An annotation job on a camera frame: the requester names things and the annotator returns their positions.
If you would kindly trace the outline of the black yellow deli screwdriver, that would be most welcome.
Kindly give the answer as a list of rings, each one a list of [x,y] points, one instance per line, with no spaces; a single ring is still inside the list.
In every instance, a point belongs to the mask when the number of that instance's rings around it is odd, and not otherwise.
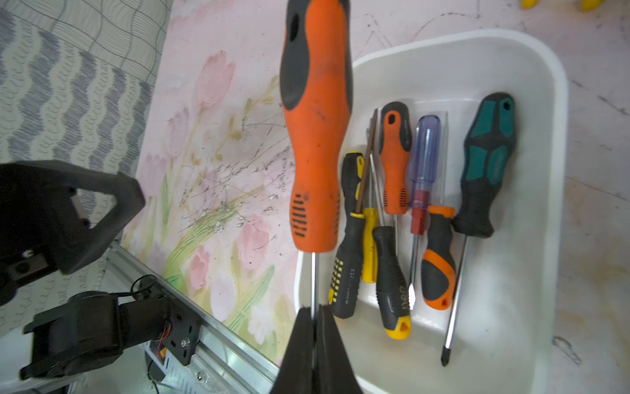
[[[372,133],[370,154],[372,186],[377,198],[379,226],[372,230],[377,252],[377,303],[387,335],[397,341],[405,340],[411,333],[410,304],[407,282],[396,254],[395,228],[387,226],[376,169],[377,132]]]

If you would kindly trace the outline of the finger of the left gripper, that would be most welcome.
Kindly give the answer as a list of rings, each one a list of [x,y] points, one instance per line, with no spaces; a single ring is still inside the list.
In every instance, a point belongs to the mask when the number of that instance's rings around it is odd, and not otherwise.
[[[79,190],[115,205],[96,224],[80,211]],[[98,259],[145,206],[136,179],[58,160],[1,166],[1,303],[49,274],[73,274]]]

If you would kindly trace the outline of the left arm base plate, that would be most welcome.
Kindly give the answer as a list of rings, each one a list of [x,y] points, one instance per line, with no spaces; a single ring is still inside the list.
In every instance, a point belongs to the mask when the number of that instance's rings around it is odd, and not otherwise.
[[[201,326],[200,315],[154,275],[136,279],[129,292],[79,293],[25,326],[33,349],[19,378],[55,379],[103,368],[146,341],[157,341],[188,365]]]

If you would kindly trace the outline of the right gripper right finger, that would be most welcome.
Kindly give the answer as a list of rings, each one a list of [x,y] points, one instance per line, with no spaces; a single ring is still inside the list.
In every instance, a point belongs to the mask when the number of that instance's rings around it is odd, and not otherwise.
[[[316,327],[316,393],[362,392],[331,308],[321,305]]]

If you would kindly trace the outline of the yellow slim screwdriver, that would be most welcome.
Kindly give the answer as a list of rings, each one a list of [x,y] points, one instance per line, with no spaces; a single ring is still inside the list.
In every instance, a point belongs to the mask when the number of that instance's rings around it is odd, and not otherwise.
[[[365,283],[375,283],[377,281],[377,250],[372,236],[372,231],[378,226],[378,212],[376,208],[366,208],[364,210],[364,264],[362,280]]]

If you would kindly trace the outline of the medium orange black screwdriver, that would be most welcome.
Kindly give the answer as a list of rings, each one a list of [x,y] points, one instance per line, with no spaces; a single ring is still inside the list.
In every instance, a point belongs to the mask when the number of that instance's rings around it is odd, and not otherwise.
[[[408,107],[390,102],[381,111],[381,131],[378,140],[379,157],[384,172],[383,201],[385,211],[394,220],[407,212],[409,193],[406,169],[412,149],[412,132]]]

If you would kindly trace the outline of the clear purple screwdriver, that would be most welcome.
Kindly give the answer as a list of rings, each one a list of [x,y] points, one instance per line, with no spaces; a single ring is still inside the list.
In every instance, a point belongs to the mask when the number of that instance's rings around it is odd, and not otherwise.
[[[409,207],[411,208],[410,232],[413,244],[410,260],[409,306],[413,310],[416,303],[415,283],[418,266],[418,248],[420,237],[424,234],[426,216],[431,202],[431,192],[436,181],[437,160],[440,150],[441,120],[430,114],[421,117],[416,127],[410,164],[411,192]]]

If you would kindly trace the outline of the green black screwdriver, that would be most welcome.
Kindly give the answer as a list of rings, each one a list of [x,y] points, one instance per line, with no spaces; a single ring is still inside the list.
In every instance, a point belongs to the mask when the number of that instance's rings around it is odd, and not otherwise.
[[[464,139],[464,169],[460,180],[461,205],[452,223],[464,235],[454,287],[453,304],[441,353],[441,364],[451,360],[469,240],[487,239],[494,233],[490,211],[503,183],[516,146],[515,101],[504,92],[487,95],[480,103]]]

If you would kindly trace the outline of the large orange black screwdriver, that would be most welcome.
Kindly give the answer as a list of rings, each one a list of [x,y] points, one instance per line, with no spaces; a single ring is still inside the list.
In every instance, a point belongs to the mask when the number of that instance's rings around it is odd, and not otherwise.
[[[280,67],[286,129],[295,156],[290,226],[311,255],[312,319],[318,318],[318,257],[337,243],[338,160],[353,107],[348,1],[290,1]]]

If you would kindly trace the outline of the black yellow large screwdriver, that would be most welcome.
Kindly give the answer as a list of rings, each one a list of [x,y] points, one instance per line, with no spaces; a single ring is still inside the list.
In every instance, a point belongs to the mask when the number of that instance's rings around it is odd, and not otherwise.
[[[341,190],[345,199],[346,214],[356,210],[360,184],[364,171],[364,156],[359,151],[350,151],[343,159],[341,168]]]

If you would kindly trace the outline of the small orange black screwdriver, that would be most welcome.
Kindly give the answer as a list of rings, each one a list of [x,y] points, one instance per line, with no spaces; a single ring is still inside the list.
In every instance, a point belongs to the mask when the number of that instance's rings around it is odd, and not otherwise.
[[[436,194],[431,197],[428,207],[428,245],[421,264],[423,300],[434,310],[448,310],[451,307],[455,283],[455,264],[451,254],[454,208],[446,204],[447,120],[446,113],[426,115],[420,120],[430,164],[436,175]]]

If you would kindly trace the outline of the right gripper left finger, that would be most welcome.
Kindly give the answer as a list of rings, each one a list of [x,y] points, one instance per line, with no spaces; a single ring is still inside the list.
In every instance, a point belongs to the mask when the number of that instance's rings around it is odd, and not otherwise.
[[[296,316],[282,365],[270,393],[313,392],[315,328],[310,307]]]

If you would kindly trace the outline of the black yellow dotted screwdriver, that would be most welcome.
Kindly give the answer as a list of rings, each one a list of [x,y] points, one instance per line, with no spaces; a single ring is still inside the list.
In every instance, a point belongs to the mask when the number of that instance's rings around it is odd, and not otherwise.
[[[329,304],[337,318],[350,318],[354,315],[359,292],[360,276],[364,264],[364,195],[368,185],[369,155],[372,151],[372,133],[377,128],[378,110],[375,109],[367,129],[367,148],[363,153],[364,171],[360,184],[356,210],[346,215],[344,238],[336,251],[333,278],[329,290]]]

